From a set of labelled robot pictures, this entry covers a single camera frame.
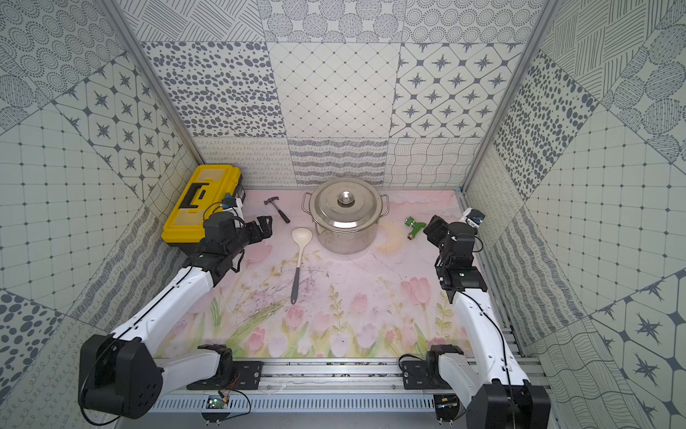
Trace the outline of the floral pink table mat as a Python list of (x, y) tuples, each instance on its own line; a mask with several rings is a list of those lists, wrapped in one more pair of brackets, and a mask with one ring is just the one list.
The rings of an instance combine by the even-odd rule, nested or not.
[(434, 271), (437, 248), (423, 234), (407, 239), (405, 220), (441, 216), (455, 222), (453, 191), (391, 191), (391, 210), (373, 244), (338, 255), (312, 240), (305, 248), (298, 301), (290, 303), (298, 246), (291, 234), (313, 229), (302, 191), (279, 191), (273, 236), (246, 250), (239, 273), (228, 273), (169, 332), (158, 356), (172, 358), (218, 343), (238, 358), (380, 359), (424, 355), (435, 344), (472, 347), (464, 316), (448, 303)]

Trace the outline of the aluminium mounting rail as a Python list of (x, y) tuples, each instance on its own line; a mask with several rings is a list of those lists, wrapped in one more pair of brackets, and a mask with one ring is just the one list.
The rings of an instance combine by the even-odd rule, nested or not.
[(448, 388), (409, 390), (411, 374), (396, 359), (266, 359), (257, 389), (178, 390), (157, 401), (153, 413), (429, 412)]

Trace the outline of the white spoon grey handle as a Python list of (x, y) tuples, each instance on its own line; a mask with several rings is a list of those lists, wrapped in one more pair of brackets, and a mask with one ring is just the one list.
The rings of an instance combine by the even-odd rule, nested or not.
[(297, 257), (297, 264), (296, 264), (296, 271), (294, 274), (294, 279), (293, 279), (293, 284), (291, 287), (291, 293), (290, 293), (290, 303), (292, 305), (295, 305), (298, 301), (298, 291), (299, 291), (299, 277), (300, 277), (300, 269), (302, 265), (302, 258), (305, 252), (305, 248), (307, 245), (312, 241), (313, 239), (313, 234), (312, 232), (304, 227), (299, 227), (293, 230), (291, 237), (298, 246), (298, 257)]

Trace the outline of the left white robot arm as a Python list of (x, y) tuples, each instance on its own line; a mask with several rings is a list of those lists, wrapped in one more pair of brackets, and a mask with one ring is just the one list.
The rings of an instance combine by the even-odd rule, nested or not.
[(245, 221), (236, 212), (211, 214), (205, 236), (173, 280), (143, 309), (108, 335), (91, 336), (80, 349), (78, 405), (137, 419), (180, 388), (223, 390), (236, 379), (232, 350), (203, 344), (175, 359), (155, 354), (173, 327), (227, 273), (239, 273), (246, 248), (273, 235), (271, 216)]

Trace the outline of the small black hammer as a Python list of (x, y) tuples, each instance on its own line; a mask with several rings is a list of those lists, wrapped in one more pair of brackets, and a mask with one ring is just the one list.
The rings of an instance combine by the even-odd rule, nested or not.
[(285, 214), (285, 212), (278, 206), (277, 202), (279, 201), (279, 199), (280, 199), (279, 197), (271, 197), (271, 198), (268, 198), (268, 199), (266, 199), (266, 200), (264, 201), (264, 205), (266, 205), (266, 206), (272, 206), (272, 207), (277, 211), (277, 213), (279, 214), (280, 218), (282, 218), (282, 220), (284, 221), (284, 223), (287, 223), (287, 225), (288, 225), (289, 223), (291, 223), (291, 220), (290, 220), (289, 217)]

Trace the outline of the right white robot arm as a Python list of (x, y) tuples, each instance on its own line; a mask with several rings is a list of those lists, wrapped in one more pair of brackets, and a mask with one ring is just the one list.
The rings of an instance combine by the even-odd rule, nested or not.
[(430, 346), (425, 357), (398, 359), (407, 390), (434, 390), (439, 423), (463, 421), (468, 428), (546, 428), (551, 400), (546, 389), (531, 382), (507, 344), (492, 309), (488, 286), (474, 266), (478, 229), (485, 216), (467, 209), (453, 223), (434, 216), (424, 227), (439, 250), (434, 269), (439, 286), (458, 314), (472, 347), (468, 359), (457, 345)]

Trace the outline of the stainless steel pot lid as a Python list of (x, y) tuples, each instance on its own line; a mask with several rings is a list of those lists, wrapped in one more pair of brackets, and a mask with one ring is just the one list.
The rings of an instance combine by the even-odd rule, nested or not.
[(333, 232), (358, 232), (382, 217), (382, 195), (357, 178), (335, 178), (310, 196), (307, 209), (314, 222)]

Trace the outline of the yellow black toolbox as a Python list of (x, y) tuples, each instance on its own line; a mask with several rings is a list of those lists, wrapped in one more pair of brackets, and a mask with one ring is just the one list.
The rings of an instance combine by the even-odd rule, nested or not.
[(227, 196), (245, 199), (239, 168), (230, 164), (198, 166), (164, 224), (162, 240), (184, 253), (192, 252), (205, 237), (204, 221), (223, 209)]

